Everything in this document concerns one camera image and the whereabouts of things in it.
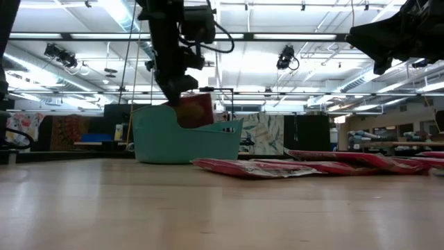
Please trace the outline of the wooden background table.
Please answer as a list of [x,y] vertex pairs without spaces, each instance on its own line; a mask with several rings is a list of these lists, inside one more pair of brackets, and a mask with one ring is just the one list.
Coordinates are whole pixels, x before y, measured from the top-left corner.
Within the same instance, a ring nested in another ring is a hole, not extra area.
[[359,143],[360,148],[394,148],[398,146],[407,147],[444,147],[444,142],[362,142]]

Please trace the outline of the black overhead frame beam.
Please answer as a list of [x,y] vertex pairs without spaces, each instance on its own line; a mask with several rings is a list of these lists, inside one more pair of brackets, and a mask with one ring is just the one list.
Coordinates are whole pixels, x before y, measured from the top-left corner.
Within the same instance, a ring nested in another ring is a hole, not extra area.
[[[232,33],[242,42],[345,42],[346,33]],[[63,42],[125,42],[151,40],[150,33],[11,33],[10,40]]]

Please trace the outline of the black screen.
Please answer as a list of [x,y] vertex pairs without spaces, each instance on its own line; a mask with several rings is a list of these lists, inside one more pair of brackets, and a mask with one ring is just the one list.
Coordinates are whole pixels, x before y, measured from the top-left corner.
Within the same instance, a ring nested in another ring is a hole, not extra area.
[[116,125],[123,126],[123,140],[127,139],[131,111],[148,106],[148,104],[108,104],[103,111],[103,132],[114,137]]

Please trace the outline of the black aluminium table frame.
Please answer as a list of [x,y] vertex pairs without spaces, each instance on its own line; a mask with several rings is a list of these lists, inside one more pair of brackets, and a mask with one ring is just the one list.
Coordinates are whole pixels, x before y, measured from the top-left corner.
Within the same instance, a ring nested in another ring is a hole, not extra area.
[[[294,151],[290,150],[293,155],[238,155],[237,160],[252,159],[290,159],[301,158],[303,160],[370,160],[376,163],[376,160],[392,160],[392,157],[383,156],[373,153],[354,153],[340,151]],[[18,153],[16,161],[18,163],[44,162],[52,160],[79,160],[88,158],[135,158],[134,153],[129,152],[101,152],[101,151],[46,151],[46,152],[30,152]]]

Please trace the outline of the blue box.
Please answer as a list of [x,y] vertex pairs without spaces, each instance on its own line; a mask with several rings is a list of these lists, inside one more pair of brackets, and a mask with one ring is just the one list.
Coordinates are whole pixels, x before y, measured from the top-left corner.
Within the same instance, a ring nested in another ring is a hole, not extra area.
[[86,133],[80,137],[81,142],[109,142],[113,140],[111,135],[105,133]]

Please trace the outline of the teal plastic basket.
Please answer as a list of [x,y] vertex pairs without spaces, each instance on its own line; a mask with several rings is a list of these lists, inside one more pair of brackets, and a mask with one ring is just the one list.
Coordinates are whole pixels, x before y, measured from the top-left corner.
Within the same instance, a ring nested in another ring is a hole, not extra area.
[[169,106],[145,106],[133,112],[135,158],[143,163],[187,164],[196,158],[236,160],[243,119],[183,128]]

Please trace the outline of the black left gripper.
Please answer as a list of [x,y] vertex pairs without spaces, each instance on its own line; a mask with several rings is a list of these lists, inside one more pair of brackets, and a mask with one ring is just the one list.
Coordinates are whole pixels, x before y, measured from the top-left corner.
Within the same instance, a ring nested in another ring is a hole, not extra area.
[[177,106],[181,92],[198,89],[198,81],[185,72],[189,68],[201,70],[205,59],[200,51],[195,53],[190,47],[180,46],[176,33],[151,33],[151,44],[155,55],[155,80],[168,102]]

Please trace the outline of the dark red patterned tapestry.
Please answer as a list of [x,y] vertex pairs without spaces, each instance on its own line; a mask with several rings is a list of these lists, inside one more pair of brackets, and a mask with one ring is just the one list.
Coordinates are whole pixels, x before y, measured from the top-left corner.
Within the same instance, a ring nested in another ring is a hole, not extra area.
[[80,115],[53,116],[51,151],[70,151],[89,129],[89,117]]

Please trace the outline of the leaf-patterned panel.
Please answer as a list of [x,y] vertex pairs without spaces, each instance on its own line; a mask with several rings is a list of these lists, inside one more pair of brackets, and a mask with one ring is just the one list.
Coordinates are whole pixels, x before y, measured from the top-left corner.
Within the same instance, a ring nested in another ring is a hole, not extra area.
[[284,153],[284,116],[254,113],[239,115],[243,119],[239,151],[250,155]]

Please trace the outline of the black cabinet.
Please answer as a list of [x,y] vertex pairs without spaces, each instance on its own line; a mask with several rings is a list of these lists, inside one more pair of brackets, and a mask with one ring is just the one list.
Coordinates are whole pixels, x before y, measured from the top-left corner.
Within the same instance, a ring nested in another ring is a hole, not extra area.
[[328,116],[285,115],[284,148],[301,151],[330,151]]

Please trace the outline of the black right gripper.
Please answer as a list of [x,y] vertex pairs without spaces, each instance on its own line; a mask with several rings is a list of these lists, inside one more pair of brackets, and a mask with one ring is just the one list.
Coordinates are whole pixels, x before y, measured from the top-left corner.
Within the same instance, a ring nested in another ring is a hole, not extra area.
[[376,75],[391,67],[396,46],[409,57],[444,60],[444,0],[406,0],[394,16],[352,27],[348,43],[373,59]]

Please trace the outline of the floral fabric panel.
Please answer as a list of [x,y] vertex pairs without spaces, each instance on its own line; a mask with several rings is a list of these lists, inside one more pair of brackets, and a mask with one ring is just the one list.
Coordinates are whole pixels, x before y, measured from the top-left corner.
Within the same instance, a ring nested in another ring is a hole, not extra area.
[[[44,119],[42,113],[13,113],[11,117],[7,119],[6,127],[28,134],[32,137],[34,142],[38,141],[39,127]],[[19,146],[26,146],[29,144],[27,137],[16,134],[10,131],[6,131],[6,141],[12,142]]]

